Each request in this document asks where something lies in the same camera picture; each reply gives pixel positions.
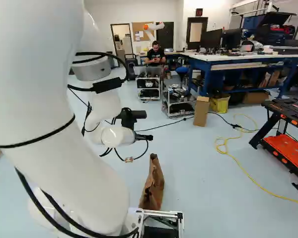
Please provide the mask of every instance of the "gray floor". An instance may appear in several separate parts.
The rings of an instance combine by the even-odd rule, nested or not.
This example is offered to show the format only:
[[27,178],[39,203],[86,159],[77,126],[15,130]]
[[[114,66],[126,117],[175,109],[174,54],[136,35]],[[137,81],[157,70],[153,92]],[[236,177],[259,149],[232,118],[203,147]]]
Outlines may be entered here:
[[[122,69],[112,72],[120,75]],[[71,84],[79,83],[70,76]],[[78,93],[84,100],[86,95]],[[146,110],[147,119],[139,120],[136,129],[146,129],[174,122],[161,112],[161,102],[142,103],[137,99],[135,82],[127,82],[119,90],[122,106],[133,110]],[[82,126],[86,107],[71,93],[70,104]],[[232,121],[234,114],[246,114],[259,126],[266,120],[266,110],[261,106],[229,109],[223,115]],[[253,128],[250,121],[241,119],[246,128]],[[298,140],[298,130],[288,132]],[[207,127],[192,125],[192,119],[175,125],[148,131],[154,135],[147,154],[131,164],[122,163],[111,153],[104,160],[126,181],[131,195],[131,206],[137,206],[148,175],[149,154],[159,156],[165,177],[163,210],[181,210],[185,216],[185,237],[208,238],[257,238],[298,237],[298,204],[272,197],[259,189],[243,174],[228,156],[214,148],[219,137],[237,136],[221,118],[209,115]],[[275,158],[262,149],[248,145],[253,134],[229,142],[229,152],[239,159],[246,170],[266,189],[298,200],[298,191],[291,182],[298,179]],[[93,145],[97,153],[105,148]],[[145,149],[144,142],[119,148],[123,157],[136,156]],[[24,192],[11,163],[0,159],[0,238],[52,238],[55,237],[32,220],[26,208]]]

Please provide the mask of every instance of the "doorway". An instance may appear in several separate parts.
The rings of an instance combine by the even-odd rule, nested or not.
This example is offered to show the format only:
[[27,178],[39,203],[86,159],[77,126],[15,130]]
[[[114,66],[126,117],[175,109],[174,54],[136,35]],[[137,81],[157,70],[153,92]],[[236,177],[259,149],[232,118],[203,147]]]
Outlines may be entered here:
[[188,17],[187,39],[188,50],[197,50],[200,48],[200,41],[203,32],[208,27],[207,17]]
[[123,62],[134,53],[129,23],[110,24],[116,56]]

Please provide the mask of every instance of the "brown paper bag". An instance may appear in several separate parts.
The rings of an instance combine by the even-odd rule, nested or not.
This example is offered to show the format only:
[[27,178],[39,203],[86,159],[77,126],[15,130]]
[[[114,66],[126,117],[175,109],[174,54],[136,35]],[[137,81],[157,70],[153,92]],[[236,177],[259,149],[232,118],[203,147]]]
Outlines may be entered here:
[[156,154],[150,155],[149,175],[140,198],[139,207],[160,210],[163,198],[164,177]]

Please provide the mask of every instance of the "bulletin board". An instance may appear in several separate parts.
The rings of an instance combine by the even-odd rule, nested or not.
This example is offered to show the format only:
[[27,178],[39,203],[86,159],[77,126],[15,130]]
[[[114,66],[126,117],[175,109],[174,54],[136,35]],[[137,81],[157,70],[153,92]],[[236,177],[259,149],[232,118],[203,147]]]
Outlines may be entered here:
[[145,21],[145,22],[132,22],[133,25],[133,35],[134,41],[136,41],[136,32],[142,31],[144,36],[140,37],[140,41],[150,41],[148,35],[144,32],[144,25],[153,23],[153,21]]

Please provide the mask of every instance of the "yellow bin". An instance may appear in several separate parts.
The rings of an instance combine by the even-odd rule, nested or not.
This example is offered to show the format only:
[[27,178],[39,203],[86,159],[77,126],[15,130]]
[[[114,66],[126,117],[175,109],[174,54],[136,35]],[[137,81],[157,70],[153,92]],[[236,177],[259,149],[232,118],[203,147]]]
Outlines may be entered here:
[[217,113],[227,113],[229,98],[229,94],[222,94],[221,98],[210,98],[212,110]]

